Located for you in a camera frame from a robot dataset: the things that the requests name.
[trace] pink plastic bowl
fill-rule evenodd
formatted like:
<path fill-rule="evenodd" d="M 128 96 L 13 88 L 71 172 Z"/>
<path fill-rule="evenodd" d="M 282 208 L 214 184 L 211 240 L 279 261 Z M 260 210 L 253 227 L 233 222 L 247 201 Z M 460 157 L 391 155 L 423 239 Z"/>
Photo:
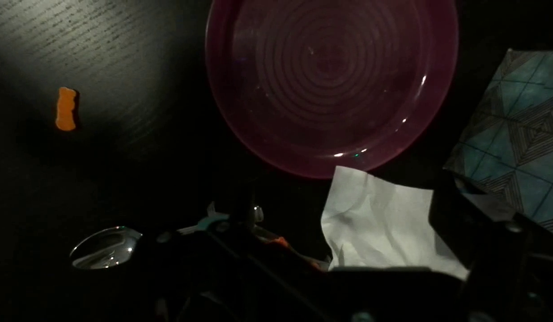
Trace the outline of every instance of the pink plastic bowl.
<path fill-rule="evenodd" d="M 227 124 L 284 171 L 368 171 L 409 147 L 454 74 L 454 0 L 215 0 L 207 70 Z"/>

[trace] table surface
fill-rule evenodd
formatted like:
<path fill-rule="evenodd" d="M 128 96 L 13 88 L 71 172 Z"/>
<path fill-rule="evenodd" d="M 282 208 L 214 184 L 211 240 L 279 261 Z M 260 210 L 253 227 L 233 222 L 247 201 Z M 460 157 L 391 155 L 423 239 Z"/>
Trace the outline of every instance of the table surface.
<path fill-rule="evenodd" d="M 553 0 L 458 3 L 450 93 L 378 177 L 434 187 L 507 48 L 553 49 Z M 301 253 L 328 254 L 319 217 L 330 181 L 263 163 L 217 111 L 203 57 L 210 4 L 0 0 L 0 314 L 136 316 L 134 267 L 73 271 L 68 251 L 107 226 L 192 225 L 211 200 L 243 187 L 254 188 L 265 228 Z M 80 91 L 78 131 L 54 126 L 60 86 Z"/>

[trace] geometric pattern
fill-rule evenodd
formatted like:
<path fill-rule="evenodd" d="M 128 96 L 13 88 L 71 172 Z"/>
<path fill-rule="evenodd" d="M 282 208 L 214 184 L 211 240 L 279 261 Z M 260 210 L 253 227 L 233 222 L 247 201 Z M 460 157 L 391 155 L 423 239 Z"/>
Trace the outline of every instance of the geometric pattern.
<path fill-rule="evenodd" d="M 444 167 L 553 232 L 553 51 L 506 53 Z"/>

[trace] white tissue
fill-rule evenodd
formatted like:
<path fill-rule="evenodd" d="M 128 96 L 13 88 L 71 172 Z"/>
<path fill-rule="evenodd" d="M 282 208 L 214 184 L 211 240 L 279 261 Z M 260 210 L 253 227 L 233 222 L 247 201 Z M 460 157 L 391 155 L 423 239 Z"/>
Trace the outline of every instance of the white tissue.
<path fill-rule="evenodd" d="M 334 267 L 429 267 L 459 279 L 467 269 L 436 252 L 428 223 L 432 191 L 393 185 L 365 172 L 336 167 L 322 214 Z"/>

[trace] spoon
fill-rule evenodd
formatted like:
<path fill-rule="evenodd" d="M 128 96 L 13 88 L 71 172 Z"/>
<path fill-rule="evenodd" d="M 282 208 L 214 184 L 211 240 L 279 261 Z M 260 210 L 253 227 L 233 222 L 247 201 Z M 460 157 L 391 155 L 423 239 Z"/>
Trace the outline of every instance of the spoon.
<path fill-rule="evenodd" d="M 104 229 L 84 239 L 70 252 L 79 269 L 103 269 L 129 261 L 141 234 L 125 226 Z"/>

